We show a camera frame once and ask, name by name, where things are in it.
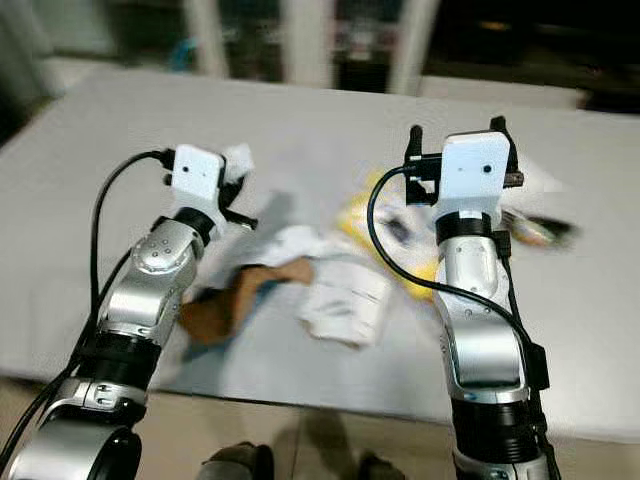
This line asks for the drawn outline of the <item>white tissue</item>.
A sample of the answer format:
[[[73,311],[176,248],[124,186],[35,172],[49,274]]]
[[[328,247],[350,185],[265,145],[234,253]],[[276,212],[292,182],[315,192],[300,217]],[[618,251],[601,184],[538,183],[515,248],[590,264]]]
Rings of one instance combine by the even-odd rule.
[[[241,184],[253,170],[252,152],[247,143],[238,143],[238,145],[224,148],[221,156],[224,160],[221,183],[224,186]]]

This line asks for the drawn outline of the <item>yellow and white package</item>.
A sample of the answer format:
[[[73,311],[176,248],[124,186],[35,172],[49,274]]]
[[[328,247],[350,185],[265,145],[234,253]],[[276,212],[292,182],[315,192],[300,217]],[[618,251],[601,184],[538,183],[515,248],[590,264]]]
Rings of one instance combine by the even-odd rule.
[[[372,246],[367,221],[371,192],[358,193],[338,215],[338,227],[370,257],[372,265],[424,303],[433,301],[433,291],[413,284],[387,266]],[[439,266],[439,250],[430,207],[408,205],[404,200],[404,180],[396,177],[381,188],[374,209],[375,232],[381,246],[403,270],[422,279],[433,280]]]

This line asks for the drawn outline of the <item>white crumpled paper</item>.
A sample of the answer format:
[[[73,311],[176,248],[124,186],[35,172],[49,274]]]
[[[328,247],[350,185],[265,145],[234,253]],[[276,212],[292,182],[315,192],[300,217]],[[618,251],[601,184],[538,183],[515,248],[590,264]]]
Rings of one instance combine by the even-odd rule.
[[[280,268],[302,257],[320,256],[325,247],[325,238],[317,230],[307,225],[292,225],[250,248],[239,264]]]

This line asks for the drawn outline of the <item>brown paper scrap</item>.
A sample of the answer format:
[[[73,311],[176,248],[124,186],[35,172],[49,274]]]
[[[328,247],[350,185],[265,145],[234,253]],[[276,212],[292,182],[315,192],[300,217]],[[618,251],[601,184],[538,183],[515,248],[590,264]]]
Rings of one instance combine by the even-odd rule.
[[[205,291],[180,307],[178,324],[197,346],[218,346],[237,333],[255,306],[257,293],[270,283],[314,280],[315,270],[307,257],[280,266],[248,265],[239,268],[221,291]]]

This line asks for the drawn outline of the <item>dark snack wrapper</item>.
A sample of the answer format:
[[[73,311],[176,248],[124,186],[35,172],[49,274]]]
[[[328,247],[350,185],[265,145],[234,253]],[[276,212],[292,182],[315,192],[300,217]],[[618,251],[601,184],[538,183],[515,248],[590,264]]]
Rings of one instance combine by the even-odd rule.
[[[575,224],[549,216],[530,214],[516,207],[502,207],[503,227],[515,241],[538,248],[566,250],[581,236]]]

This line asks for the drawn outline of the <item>white paper bag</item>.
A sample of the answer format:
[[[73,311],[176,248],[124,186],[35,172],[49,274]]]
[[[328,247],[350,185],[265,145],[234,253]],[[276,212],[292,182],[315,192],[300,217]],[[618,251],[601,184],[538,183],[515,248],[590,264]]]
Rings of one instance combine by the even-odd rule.
[[[378,271],[358,262],[323,260],[298,308],[298,319],[317,339],[369,347],[378,342],[389,296],[390,282]]]

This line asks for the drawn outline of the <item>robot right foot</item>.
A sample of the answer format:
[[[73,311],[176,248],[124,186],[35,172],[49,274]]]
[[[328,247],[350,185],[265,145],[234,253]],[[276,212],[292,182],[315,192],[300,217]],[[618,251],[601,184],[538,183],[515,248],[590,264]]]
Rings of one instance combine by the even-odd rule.
[[[358,462],[356,480],[407,480],[393,463],[372,452],[365,452]]]

